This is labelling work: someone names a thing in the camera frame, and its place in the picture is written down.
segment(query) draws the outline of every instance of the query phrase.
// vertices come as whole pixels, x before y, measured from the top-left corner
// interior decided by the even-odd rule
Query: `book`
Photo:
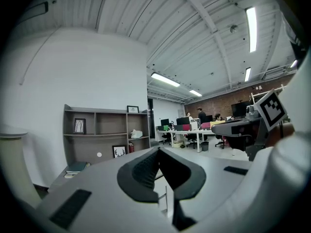
[[[87,162],[75,162],[71,164],[66,170],[67,173],[79,173],[81,172],[87,165]]]

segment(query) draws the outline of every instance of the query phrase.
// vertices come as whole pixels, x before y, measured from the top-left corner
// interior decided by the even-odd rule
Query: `woman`
[[[215,121],[217,122],[217,121],[222,121],[222,120],[223,120],[223,118],[220,116],[219,113],[217,113],[217,114],[215,115]]]
[[[190,116],[190,112],[186,113],[187,117],[189,117],[189,120],[192,120],[193,118]]]

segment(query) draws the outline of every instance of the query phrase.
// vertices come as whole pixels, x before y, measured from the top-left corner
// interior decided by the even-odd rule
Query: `desk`
[[[200,150],[200,140],[199,140],[199,134],[205,135],[205,134],[214,134],[212,130],[193,130],[193,131],[174,131],[174,130],[167,130],[167,131],[162,131],[162,130],[157,130],[157,133],[175,133],[175,134],[196,134],[196,141],[198,145],[198,150],[197,152],[201,152]]]

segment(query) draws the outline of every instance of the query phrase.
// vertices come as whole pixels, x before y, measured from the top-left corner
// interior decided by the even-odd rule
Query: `person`
[[[217,113],[217,114],[215,115],[215,121],[217,122],[217,121],[222,121],[222,120],[223,120],[223,118],[220,116],[219,113]]]
[[[191,114],[190,114],[190,112],[187,112],[187,117],[189,117],[189,120],[192,120],[193,118],[190,116]]]
[[[205,114],[204,111],[202,111],[202,108],[201,108],[201,107],[198,107],[197,110],[198,110],[198,113],[199,113],[198,117],[199,117],[200,120],[201,120],[201,124],[204,123],[204,122],[207,122],[206,114]]]

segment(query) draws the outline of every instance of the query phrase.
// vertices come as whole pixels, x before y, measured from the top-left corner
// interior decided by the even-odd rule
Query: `ceiling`
[[[179,103],[208,98],[258,82],[266,70],[289,65],[294,53],[274,0],[34,0],[49,3],[46,14],[14,29],[21,37],[53,27],[94,28],[147,45],[148,96]],[[249,53],[244,9],[256,8],[257,50]],[[230,27],[237,25],[235,33]],[[245,69],[251,67],[248,84]],[[173,87],[150,77],[161,73]]]

